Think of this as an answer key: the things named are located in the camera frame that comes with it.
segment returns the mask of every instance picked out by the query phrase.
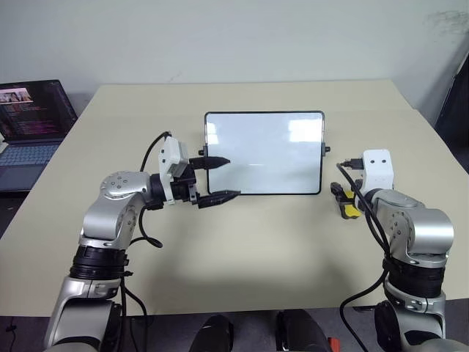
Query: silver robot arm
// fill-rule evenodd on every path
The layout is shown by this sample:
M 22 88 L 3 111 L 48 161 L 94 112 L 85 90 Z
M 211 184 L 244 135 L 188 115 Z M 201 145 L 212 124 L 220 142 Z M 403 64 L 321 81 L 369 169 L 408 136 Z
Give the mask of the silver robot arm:
M 195 169 L 211 169 L 225 158 L 188 158 L 185 145 L 166 137 L 159 156 L 160 174 L 116 172 L 100 186 L 100 195 L 84 217 L 78 250 L 70 274 L 64 278 L 45 335 L 47 351 L 101 351 L 114 347 L 120 305 L 111 298 L 119 290 L 126 249 L 144 210 L 163 203 L 190 201 L 199 208 L 219 205 L 237 191 L 201 197 Z
M 387 150 L 367 150 L 342 163 L 361 170 L 360 192 L 389 238 L 383 267 L 387 301 L 374 313 L 384 351 L 467 351 L 445 340 L 445 293 L 441 290 L 454 231 L 448 216 L 393 190 L 394 171 Z M 358 197 L 356 207 L 365 207 Z

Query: tabletop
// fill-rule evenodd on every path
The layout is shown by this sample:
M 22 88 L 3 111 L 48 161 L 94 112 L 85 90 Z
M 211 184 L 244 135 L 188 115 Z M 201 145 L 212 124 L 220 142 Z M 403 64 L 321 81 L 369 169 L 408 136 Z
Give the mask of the tabletop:
M 390 150 L 396 190 L 440 208 L 453 222 L 443 289 L 448 299 L 467 298 L 468 175 L 391 81 L 105 85 L 0 240 L 0 315 L 51 314 L 101 181 L 115 171 L 137 170 L 160 132 L 170 130 L 196 155 L 207 111 L 287 110 L 325 112 L 331 151 L 323 160 L 322 192 L 147 212 L 147 233 L 164 246 L 138 242 L 128 249 L 134 275 L 127 284 L 149 313 L 337 307 L 370 286 L 383 254 L 364 219 L 341 218 L 329 184 L 346 185 L 337 162 L 375 148 Z M 147 171 L 158 172 L 157 153 Z M 205 173 L 197 177 L 205 193 Z M 384 298 L 379 288 L 357 304 Z M 140 314 L 133 302 L 128 314 Z

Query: whiteboard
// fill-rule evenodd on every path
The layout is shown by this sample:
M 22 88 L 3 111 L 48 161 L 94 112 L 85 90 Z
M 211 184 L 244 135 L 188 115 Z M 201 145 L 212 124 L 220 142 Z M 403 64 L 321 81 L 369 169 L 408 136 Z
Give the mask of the whiteboard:
M 207 155 L 231 161 L 207 171 L 208 191 L 318 194 L 323 136 L 321 111 L 207 112 Z

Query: laptop keyboard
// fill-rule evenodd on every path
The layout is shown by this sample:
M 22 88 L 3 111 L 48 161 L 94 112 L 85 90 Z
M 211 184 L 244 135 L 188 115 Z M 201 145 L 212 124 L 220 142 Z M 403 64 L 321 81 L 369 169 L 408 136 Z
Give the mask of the laptop keyboard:
M 0 166 L 46 164 L 59 145 L 9 147 L 0 155 Z

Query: floor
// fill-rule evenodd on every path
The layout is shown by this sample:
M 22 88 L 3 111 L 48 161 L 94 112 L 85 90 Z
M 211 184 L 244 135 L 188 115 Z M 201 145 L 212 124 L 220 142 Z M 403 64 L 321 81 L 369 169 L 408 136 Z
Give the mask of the floor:
M 0 199 L 0 238 L 22 199 Z M 342 324 L 337 308 L 307 309 L 328 337 L 341 341 L 341 352 L 359 351 L 359 346 Z M 275 317 L 278 311 L 223 313 L 234 325 L 233 351 L 275 351 Z M 148 351 L 188 351 L 197 331 L 212 314 L 158 315 L 150 318 Z M 381 351 L 376 343 L 373 311 L 346 309 L 350 324 L 370 351 Z M 143 321 L 132 319 L 133 330 L 141 341 Z M 10 351 L 12 333 L 5 329 L 12 317 L 0 317 L 0 352 L 29 352 L 43 350 L 43 337 L 48 318 L 14 317 L 12 324 L 16 340 Z M 449 339 L 469 344 L 469 299 L 446 302 L 446 331 Z M 134 351 L 130 335 L 126 334 L 124 351 Z

